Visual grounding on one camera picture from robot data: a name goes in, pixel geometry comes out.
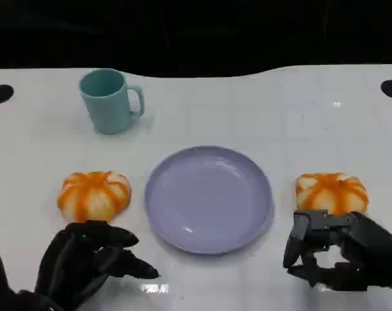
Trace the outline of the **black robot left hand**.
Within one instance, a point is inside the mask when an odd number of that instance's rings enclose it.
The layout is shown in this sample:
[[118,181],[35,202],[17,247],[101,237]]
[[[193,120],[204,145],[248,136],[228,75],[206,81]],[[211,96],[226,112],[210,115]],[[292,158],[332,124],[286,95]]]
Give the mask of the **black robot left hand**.
[[129,230],[105,221],[71,223],[58,232],[47,248],[35,292],[63,310],[76,310],[109,277],[158,278],[160,274],[152,265],[132,253],[130,248],[138,242]]

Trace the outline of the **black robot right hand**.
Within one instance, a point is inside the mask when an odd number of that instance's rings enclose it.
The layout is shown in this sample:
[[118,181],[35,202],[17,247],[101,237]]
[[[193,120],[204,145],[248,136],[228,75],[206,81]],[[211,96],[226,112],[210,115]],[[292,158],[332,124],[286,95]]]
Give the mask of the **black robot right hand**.
[[[338,246],[342,262],[318,265],[315,254]],[[392,289],[392,234],[359,212],[296,211],[284,250],[290,275],[338,292],[363,292],[370,286]]]

